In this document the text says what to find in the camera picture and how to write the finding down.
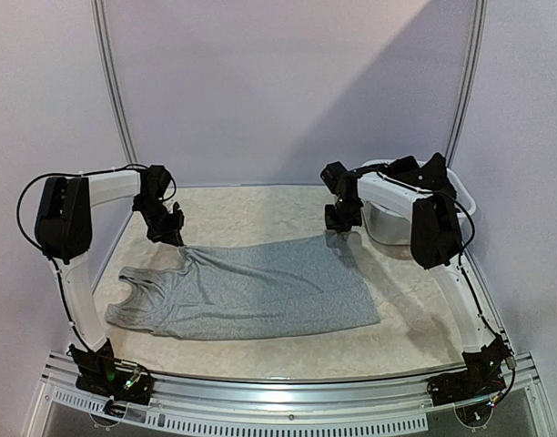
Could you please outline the grey t-shirt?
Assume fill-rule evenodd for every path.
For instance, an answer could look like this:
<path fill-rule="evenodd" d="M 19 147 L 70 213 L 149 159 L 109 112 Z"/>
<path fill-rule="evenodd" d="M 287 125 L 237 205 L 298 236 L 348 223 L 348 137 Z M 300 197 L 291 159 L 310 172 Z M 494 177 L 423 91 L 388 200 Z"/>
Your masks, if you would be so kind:
<path fill-rule="evenodd" d="M 124 267 L 131 288 L 105 319 L 180 340 L 265 340 L 352 330 L 380 315 L 345 238 L 183 247 L 173 269 Z"/>

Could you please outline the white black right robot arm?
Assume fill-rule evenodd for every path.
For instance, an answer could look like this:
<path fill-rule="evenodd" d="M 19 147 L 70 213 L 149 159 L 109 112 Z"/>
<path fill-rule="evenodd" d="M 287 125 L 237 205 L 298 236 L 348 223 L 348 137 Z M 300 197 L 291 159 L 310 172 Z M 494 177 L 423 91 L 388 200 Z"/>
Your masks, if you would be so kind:
<path fill-rule="evenodd" d="M 379 244 L 406 246 L 438 283 L 458 323 L 464 360 L 478 361 L 459 375 L 458 389 L 478 396 L 492 383 L 491 367 L 512 353 L 483 315 L 473 286 L 464 255 L 472 238 L 463 236 L 461 225 L 472 221 L 476 204 L 445 157 L 374 159 L 354 169 L 336 161 L 320 178 L 335 198 L 324 208 L 327 229 L 344 233 L 363 227 Z"/>

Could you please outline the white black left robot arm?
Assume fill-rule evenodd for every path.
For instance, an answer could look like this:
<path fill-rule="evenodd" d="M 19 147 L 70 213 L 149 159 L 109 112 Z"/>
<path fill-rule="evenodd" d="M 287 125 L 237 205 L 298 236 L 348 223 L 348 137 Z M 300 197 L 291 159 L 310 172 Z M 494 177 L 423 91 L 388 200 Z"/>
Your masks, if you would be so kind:
<path fill-rule="evenodd" d="M 174 179 L 162 165 L 125 166 L 78 175 L 43 176 L 35 220 L 35 241 L 49 259 L 68 323 L 82 349 L 98 352 L 108 338 L 97 314 L 88 272 L 93 239 L 92 208 L 130 198 L 153 243 L 181 247 L 184 214 L 165 205 Z"/>

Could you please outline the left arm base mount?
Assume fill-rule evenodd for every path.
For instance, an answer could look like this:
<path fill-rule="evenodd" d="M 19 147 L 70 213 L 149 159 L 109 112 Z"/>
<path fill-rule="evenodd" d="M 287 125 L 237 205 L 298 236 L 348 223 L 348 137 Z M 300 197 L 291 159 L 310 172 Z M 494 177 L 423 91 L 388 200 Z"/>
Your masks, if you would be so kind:
<path fill-rule="evenodd" d="M 115 357 L 110 340 L 98 351 L 69 345 L 69 356 L 78 368 L 76 387 L 95 395 L 140 405 L 150 403 L 155 379 L 143 365 Z"/>

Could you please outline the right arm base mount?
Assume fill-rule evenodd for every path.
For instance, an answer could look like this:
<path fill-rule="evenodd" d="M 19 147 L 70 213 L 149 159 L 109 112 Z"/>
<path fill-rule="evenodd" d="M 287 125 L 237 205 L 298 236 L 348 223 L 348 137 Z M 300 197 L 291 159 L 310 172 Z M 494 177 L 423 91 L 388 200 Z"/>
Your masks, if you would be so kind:
<path fill-rule="evenodd" d="M 434 406 L 468 401 L 481 396 L 490 396 L 488 406 L 494 408 L 510 393 L 517 371 L 511 370 L 511 380 L 505 381 L 500 365 L 487 371 L 473 365 L 464 371 L 445 372 L 428 380 L 427 393 Z"/>

